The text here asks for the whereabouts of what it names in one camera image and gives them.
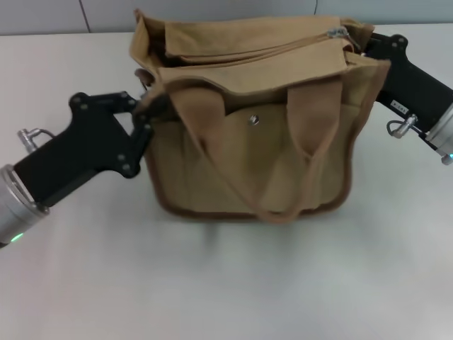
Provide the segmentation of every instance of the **black bracket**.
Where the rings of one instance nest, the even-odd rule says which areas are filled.
[[[140,159],[153,135],[150,118],[166,110],[158,98],[137,114],[128,135],[116,113],[131,113],[137,101],[126,92],[88,96],[77,93],[69,106],[69,127],[14,166],[35,200],[51,207],[96,174],[112,170],[127,179],[140,172]]]
[[[373,34],[365,50],[368,57],[390,60],[391,68],[377,101],[406,119],[418,118],[415,126],[430,131],[453,103],[453,90],[409,62],[408,39],[402,35]]]

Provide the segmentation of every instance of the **brown trim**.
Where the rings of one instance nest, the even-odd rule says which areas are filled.
[[[377,67],[376,73],[374,74],[370,81],[370,86],[367,95],[365,96],[362,102],[362,106],[360,107],[359,118],[356,120],[355,126],[351,130],[349,145],[345,155],[345,159],[347,159],[347,164],[345,165],[345,178],[343,181],[342,191],[338,194],[335,200],[323,204],[319,206],[317,209],[303,210],[301,211],[299,216],[315,215],[335,210],[336,208],[339,208],[348,198],[352,186],[352,154],[354,151],[355,140],[357,139],[357,136],[360,134],[366,122],[368,121],[368,117],[369,114],[371,113],[372,106],[374,104],[374,101],[376,100],[377,95],[379,94],[381,88],[384,85],[389,68],[390,62],[387,61],[379,62],[379,66]],[[164,193],[164,189],[162,188],[161,181],[156,169],[157,168],[156,161],[152,154],[151,147],[148,148],[147,153],[145,155],[145,159],[147,162],[147,167],[149,170],[151,180],[154,184],[154,190],[156,192],[157,200],[159,204],[170,214],[198,220],[257,220],[257,217],[254,214],[250,213],[195,212],[171,204],[167,200]]]

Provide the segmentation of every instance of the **gray wall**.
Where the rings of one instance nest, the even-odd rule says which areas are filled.
[[[453,22],[452,0],[317,1],[316,7],[316,0],[1,0],[0,35],[129,31],[135,8],[186,21],[299,16],[317,8],[371,23]]]
[[[87,31],[79,0],[0,0],[0,35]]]

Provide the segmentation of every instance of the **bag flap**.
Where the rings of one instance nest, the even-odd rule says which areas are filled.
[[[226,92],[245,95],[276,90],[348,69],[342,39],[328,39],[256,61],[220,67],[159,68],[165,86],[199,79]]]
[[[324,34],[340,25],[335,16],[255,18],[211,23],[165,24],[170,55],[231,55],[282,46]]]

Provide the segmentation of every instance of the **zipper pull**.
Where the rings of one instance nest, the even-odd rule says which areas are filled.
[[[351,44],[360,52],[361,47],[349,34],[348,29],[345,26],[334,27],[327,31],[327,36],[330,38],[345,38],[350,41]]]

